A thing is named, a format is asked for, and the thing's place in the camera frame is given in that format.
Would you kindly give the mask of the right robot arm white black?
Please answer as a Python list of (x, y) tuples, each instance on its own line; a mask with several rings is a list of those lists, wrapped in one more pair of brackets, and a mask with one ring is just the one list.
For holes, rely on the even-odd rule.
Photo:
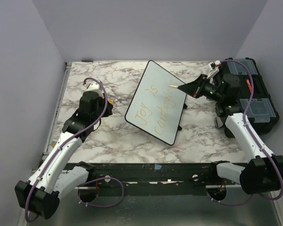
[(275, 155), (260, 139), (246, 113), (235, 112), (236, 98), (240, 91), (240, 79), (234, 74), (225, 74), (218, 86), (210, 83), (201, 74), (195, 81), (180, 85), (178, 90), (193, 98), (205, 96), (224, 108), (217, 115), (224, 118), (224, 126), (230, 130), (245, 153), (245, 167), (219, 162), (208, 172), (210, 183), (217, 185), (224, 179), (241, 185), (246, 194), (280, 191), (283, 195), (283, 156)]

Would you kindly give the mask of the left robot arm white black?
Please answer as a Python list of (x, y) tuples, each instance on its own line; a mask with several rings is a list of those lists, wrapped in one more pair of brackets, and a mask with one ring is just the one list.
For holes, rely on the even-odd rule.
[(49, 156), (26, 181), (18, 181), (15, 193), (28, 223), (35, 221), (30, 214), (37, 218), (51, 218), (61, 199), (70, 191), (80, 184), (90, 186), (94, 183), (92, 166), (85, 162), (79, 163), (67, 174), (62, 174), (62, 171), (70, 157), (94, 131), (94, 126), (103, 117), (112, 115), (112, 108), (105, 90), (84, 92), (79, 107), (65, 122)]

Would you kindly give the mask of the white tablet whiteboard black frame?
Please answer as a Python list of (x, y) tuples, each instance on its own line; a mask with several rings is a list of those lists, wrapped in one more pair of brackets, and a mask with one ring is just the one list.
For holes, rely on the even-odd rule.
[(173, 145), (186, 94), (171, 86), (184, 82), (150, 60), (125, 113), (125, 121), (162, 142)]

